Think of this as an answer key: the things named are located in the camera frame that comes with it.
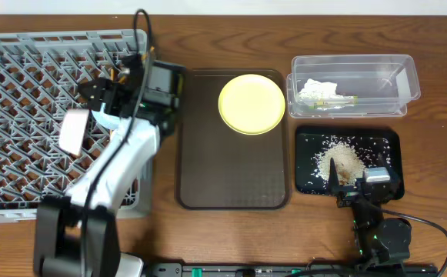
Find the light blue bowl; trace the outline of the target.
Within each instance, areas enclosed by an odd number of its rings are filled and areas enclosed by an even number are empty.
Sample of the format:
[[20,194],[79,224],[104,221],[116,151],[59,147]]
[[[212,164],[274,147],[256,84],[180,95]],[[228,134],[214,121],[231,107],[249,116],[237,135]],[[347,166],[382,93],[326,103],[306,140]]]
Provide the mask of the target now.
[[118,116],[109,115],[103,111],[97,112],[92,110],[92,115],[98,124],[109,130],[116,130],[120,123],[120,118]]

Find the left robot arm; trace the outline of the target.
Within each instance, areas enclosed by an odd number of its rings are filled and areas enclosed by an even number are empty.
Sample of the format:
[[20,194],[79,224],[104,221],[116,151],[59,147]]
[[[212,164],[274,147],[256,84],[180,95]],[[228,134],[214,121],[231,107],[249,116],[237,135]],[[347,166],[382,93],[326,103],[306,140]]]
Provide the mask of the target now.
[[67,111],[59,146],[77,155],[92,116],[112,131],[87,172],[62,197],[37,209],[33,272],[37,276],[140,276],[144,262],[120,249],[116,216],[128,188],[175,128],[182,80],[137,88],[99,78],[79,86],[86,109]]

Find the pink bowl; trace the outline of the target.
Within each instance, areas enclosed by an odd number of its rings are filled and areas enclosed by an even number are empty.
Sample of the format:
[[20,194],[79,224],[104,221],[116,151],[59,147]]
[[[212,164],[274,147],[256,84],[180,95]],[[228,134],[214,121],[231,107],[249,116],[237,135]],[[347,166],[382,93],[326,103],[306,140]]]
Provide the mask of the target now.
[[88,109],[70,109],[65,113],[58,139],[60,149],[72,155],[81,154],[88,117]]

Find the yellow plate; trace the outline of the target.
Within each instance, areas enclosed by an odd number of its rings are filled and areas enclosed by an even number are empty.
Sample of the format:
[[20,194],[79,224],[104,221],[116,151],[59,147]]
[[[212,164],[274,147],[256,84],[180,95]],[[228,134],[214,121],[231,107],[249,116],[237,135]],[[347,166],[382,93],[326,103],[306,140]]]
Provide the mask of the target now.
[[220,91],[218,112],[232,130],[244,135],[261,135],[282,120],[285,96],[270,78],[240,75],[228,81]]

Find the white napkin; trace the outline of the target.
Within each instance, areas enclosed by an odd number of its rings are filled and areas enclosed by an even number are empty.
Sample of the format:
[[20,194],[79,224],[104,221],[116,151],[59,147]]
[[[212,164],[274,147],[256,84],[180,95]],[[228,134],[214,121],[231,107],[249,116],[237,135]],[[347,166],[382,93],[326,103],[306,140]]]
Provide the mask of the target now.
[[345,96],[336,93],[337,84],[334,82],[320,82],[309,78],[298,93],[301,99],[343,99]]

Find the wooden chopstick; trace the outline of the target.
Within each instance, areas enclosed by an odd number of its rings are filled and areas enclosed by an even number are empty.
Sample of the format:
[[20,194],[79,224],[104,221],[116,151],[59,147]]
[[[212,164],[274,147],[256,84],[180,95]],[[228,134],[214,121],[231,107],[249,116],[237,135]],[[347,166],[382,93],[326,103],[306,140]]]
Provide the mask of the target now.
[[111,81],[115,81],[115,70],[113,68],[110,70],[110,79]]
[[134,55],[126,56],[122,59],[122,66],[118,74],[117,81],[121,84],[125,84],[128,76],[131,73],[132,68],[135,67],[134,62],[139,62],[141,67],[146,64],[148,57],[156,56],[156,47],[151,46],[149,50],[143,54],[137,54],[137,58]]

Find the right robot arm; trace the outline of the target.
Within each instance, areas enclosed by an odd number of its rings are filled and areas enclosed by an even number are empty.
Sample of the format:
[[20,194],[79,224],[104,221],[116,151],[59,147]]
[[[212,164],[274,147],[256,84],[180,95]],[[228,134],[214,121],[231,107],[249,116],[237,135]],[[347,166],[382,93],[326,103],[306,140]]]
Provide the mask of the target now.
[[410,257],[412,227],[401,218],[386,219],[381,205],[396,198],[401,185],[399,175],[378,156],[376,167],[365,169],[354,185],[340,185],[335,160],[329,162],[329,194],[339,208],[351,208],[355,244],[360,261],[355,268],[365,271],[385,265],[400,264]]

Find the pile of white rice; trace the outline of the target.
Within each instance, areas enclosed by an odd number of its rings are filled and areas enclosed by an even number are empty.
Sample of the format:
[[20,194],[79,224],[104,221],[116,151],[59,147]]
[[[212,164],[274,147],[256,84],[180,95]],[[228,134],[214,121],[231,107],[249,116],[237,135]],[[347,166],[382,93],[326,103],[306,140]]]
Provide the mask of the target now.
[[319,149],[313,150],[309,159],[312,163],[309,175],[317,179],[323,188],[329,180],[331,159],[335,163],[339,184],[349,186],[362,177],[365,169],[376,166],[378,154],[382,154],[388,164],[391,163],[392,147],[386,138],[313,135],[305,141],[319,144]]

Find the yellow green snack wrapper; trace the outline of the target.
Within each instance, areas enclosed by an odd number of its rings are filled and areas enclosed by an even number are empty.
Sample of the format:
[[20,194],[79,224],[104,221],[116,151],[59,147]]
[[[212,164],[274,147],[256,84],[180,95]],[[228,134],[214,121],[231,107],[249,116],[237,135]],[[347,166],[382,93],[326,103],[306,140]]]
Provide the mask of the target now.
[[356,96],[345,96],[343,98],[320,99],[313,102],[312,109],[328,111],[355,106],[358,103]]

